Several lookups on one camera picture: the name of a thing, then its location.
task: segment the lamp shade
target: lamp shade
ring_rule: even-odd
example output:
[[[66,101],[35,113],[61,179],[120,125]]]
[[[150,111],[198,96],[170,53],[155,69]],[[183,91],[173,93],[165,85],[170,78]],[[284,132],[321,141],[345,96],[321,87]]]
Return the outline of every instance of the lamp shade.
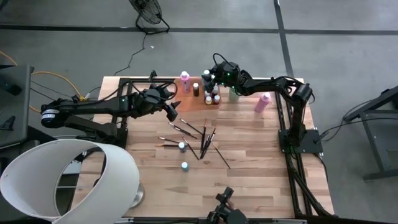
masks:
[[[93,147],[105,153],[104,172],[92,191],[61,216],[55,203],[61,175],[77,155]],[[0,191],[12,206],[59,224],[114,223],[132,205],[138,186],[139,172],[130,153],[114,145],[77,139],[48,142],[23,153],[0,179]]]

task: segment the wooden tabletop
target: wooden tabletop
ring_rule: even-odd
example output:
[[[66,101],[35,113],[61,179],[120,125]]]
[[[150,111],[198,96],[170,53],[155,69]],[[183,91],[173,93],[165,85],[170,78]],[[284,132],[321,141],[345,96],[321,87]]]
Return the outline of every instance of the wooden tabletop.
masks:
[[[108,96],[117,89],[119,78],[104,77],[99,98]],[[138,89],[148,86],[147,83],[137,84]],[[207,133],[217,125],[213,142],[231,169],[228,169],[213,146],[209,147],[204,159],[200,161],[189,150],[181,153],[176,148],[159,147],[166,143],[158,139],[159,136],[182,141],[182,134],[171,128],[164,111],[127,120],[129,137],[126,150],[131,153],[139,168],[145,198],[137,208],[128,210],[125,217],[207,217],[220,204],[215,199],[216,194],[224,192],[227,186],[234,189],[232,201],[247,217],[294,217],[285,157],[279,148],[277,132],[280,127],[275,94],[271,94],[272,101],[259,114],[253,108],[261,93],[241,96],[237,103],[233,103],[228,101],[228,88],[221,87],[220,91],[222,102],[219,108],[177,110],[178,118],[174,124],[196,137],[200,134],[183,124],[179,118],[199,130],[203,129],[207,119]],[[97,114],[94,121],[108,123],[111,122],[111,116]],[[307,129],[313,128],[308,105],[304,123]],[[189,136],[185,138],[199,154],[200,141]],[[303,154],[302,158],[309,189],[324,208],[333,213],[321,162],[312,154]],[[96,152],[83,161],[78,186],[93,185],[100,176],[102,161],[101,152]],[[182,162],[189,163],[188,172],[181,170]],[[300,208],[305,212],[300,187],[297,189]],[[76,189],[72,207],[83,200],[90,190]]]

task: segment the gray floor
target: gray floor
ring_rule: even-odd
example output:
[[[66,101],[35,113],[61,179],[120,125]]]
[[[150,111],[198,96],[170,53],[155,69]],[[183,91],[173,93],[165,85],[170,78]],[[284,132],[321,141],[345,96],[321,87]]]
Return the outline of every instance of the gray floor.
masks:
[[[159,2],[172,27],[278,28],[272,0]],[[286,29],[398,30],[398,2],[393,0],[280,0],[280,5]],[[76,26],[131,27],[135,17],[122,0],[13,0],[0,12],[0,22]],[[0,50],[36,71],[61,73],[87,93],[101,85],[103,76],[126,66],[143,37],[138,32],[0,30]],[[351,107],[398,84],[396,35],[288,35],[287,42],[295,77],[311,83],[317,98],[312,112],[320,131],[337,125]],[[212,67],[214,52],[238,62],[255,77],[286,75],[278,34],[172,32],[148,37],[145,47],[121,75],[148,75],[151,70],[159,75],[177,76],[182,70],[198,75]],[[0,57],[0,63],[9,62]],[[54,77],[38,75],[33,80],[73,94]],[[36,108],[48,102],[32,93]],[[33,112],[29,123],[52,135],[76,134],[71,129],[41,127],[40,116]],[[377,171],[362,125],[343,127],[323,148],[336,214],[397,223],[398,177],[362,180]]]

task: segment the paint bottle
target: paint bottle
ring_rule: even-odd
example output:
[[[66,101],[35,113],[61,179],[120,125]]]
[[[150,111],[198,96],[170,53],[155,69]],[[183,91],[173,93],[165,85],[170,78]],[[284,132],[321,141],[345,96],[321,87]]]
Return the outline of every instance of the paint bottle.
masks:
[[[193,87],[193,95],[194,96],[199,96],[199,84],[198,83],[194,83],[192,85]]]
[[[213,87],[213,90],[211,91],[211,96],[214,97],[217,94],[218,94],[218,85],[215,85]]]
[[[212,102],[213,102],[213,99],[211,99],[211,96],[207,96],[206,100],[205,100],[206,105],[211,105]]]
[[[228,100],[229,102],[237,102],[239,100],[239,95],[236,94],[234,88],[229,88]]]
[[[189,74],[186,71],[183,71],[180,75],[181,79],[181,89],[183,93],[189,93],[191,86],[189,80]]]
[[[266,108],[267,104],[271,100],[271,94],[270,93],[264,93],[260,96],[259,101],[257,102],[256,106],[254,107],[254,111],[257,113],[262,113],[264,109]]]
[[[209,92],[205,91],[205,100],[206,100],[207,96],[211,96],[211,95]]]
[[[187,151],[187,149],[185,148],[185,143],[184,142],[180,142],[178,144],[178,148],[180,149],[180,152],[185,153]]]
[[[215,105],[217,105],[217,104],[219,104],[220,103],[220,96],[219,95],[215,95],[214,96],[214,99],[213,99],[213,103],[215,104]]]
[[[184,172],[188,172],[188,170],[189,170],[189,165],[188,165],[188,163],[187,163],[187,162],[182,162],[182,163],[181,163],[181,169],[182,169]]]
[[[210,71],[209,71],[209,70],[205,70],[205,71],[203,71],[203,74],[204,74],[204,75],[209,75],[209,74],[210,74]]]

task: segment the fan base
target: fan base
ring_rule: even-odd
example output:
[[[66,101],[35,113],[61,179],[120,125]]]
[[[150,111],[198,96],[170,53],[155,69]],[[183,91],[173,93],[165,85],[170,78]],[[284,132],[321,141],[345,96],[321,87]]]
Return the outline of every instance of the fan base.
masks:
[[[153,35],[153,34],[160,34],[160,33],[164,33],[164,32],[169,32],[169,30],[170,30],[170,26],[166,23],[166,21],[164,21],[163,20],[163,18],[162,17],[160,17],[159,15],[158,15],[158,18],[164,23],[164,24],[166,24],[166,26],[167,26],[167,28],[166,29],[164,29],[164,30],[160,30],[159,28],[143,28],[143,27],[141,27],[141,26],[139,26],[138,25],[138,20],[141,18],[141,16],[140,15],[138,15],[137,16],[137,19],[136,19],[136,27],[139,29],[139,30],[141,30],[141,31],[143,31],[145,34],[147,34],[147,35]]]

